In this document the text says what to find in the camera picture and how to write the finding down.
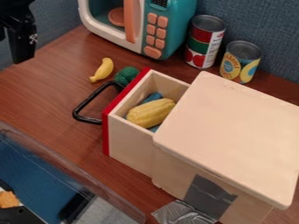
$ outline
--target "tin can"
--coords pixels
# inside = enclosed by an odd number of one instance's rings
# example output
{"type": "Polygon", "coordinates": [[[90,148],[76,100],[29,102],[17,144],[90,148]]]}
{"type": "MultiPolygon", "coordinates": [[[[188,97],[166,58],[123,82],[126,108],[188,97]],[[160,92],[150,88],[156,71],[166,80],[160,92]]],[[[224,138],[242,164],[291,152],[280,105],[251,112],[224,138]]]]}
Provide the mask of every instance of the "tin can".
{"type": "Polygon", "coordinates": [[[216,60],[225,31],[225,23],[217,17],[209,15],[194,17],[187,40],[185,61],[197,68],[211,67],[216,60]]]}
{"type": "Polygon", "coordinates": [[[261,61],[261,50],[250,42],[237,40],[227,45],[222,60],[220,74],[241,84],[248,83],[254,77],[261,61]]]}

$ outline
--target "white box lid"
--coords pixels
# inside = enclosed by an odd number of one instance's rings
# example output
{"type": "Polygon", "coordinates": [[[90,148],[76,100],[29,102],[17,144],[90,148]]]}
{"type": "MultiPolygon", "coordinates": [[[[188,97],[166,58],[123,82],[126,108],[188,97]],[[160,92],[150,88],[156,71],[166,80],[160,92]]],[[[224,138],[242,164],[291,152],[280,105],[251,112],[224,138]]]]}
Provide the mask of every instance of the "white box lid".
{"type": "Polygon", "coordinates": [[[294,198],[299,108],[202,72],[154,135],[162,150],[280,209],[294,198]]]}

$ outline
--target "yellow can label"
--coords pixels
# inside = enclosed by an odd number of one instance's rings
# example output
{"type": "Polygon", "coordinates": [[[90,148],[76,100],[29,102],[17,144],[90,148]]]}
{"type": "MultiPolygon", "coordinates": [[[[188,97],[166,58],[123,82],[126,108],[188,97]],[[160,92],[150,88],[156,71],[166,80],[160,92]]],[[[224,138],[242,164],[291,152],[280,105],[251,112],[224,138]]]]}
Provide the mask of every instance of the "yellow can label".
{"type": "Polygon", "coordinates": [[[228,80],[233,80],[240,75],[240,71],[241,64],[238,59],[231,53],[226,52],[221,64],[220,74],[228,80]]]}
{"type": "Polygon", "coordinates": [[[249,65],[246,65],[240,74],[240,80],[242,84],[248,83],[254,77],[256,69],[260,64],[261,59],[254,60],[249,65]]]}

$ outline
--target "toy microwave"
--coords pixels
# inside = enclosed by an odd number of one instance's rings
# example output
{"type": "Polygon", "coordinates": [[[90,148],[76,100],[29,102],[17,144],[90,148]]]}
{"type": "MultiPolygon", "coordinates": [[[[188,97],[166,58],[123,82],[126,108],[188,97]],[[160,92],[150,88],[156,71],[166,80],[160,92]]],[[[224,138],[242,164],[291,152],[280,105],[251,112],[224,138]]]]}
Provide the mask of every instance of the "toy microwave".
{"type": "Polygon", "coordinates": [[[197,0],[79,0],[86,28],[129,50],[166,60],[182,43],[197,0]]]}

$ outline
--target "blue wall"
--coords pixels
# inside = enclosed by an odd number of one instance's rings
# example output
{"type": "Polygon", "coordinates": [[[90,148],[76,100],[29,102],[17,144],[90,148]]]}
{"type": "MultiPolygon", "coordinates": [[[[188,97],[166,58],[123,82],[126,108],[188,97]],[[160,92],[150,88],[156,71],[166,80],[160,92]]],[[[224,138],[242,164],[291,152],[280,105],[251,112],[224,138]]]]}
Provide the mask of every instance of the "blue wall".
{"type": "MultiPolygon", "coordinates": [[[[77,0],[37,0],[31,9],[38,47],[80,24],[77,0]]],[[[226,22],[225,44],[235,39],[255,43],[263,53],[261,69],[299,83],[298,0],[198,0],[198,12],[226,22]]],[[[10,63],[8,44],[0,42],[0,70],[10,63]]]]}
{"type": "Polygon", "coordinates": [[[198,0],[198,12],[226,22],[225,44],[255,43],[263,53],[261,69],[299,83],[298,0],[198,0]]]}
{"type": "MultiPolygon", "coordinates": [[[[80,24],[77,0],[36,0],[31,4],[38,27],[38,47],[44,46],[80,24]]],[[[0,42],[0,70],[11,64],[7,41],[0,42]]]]}

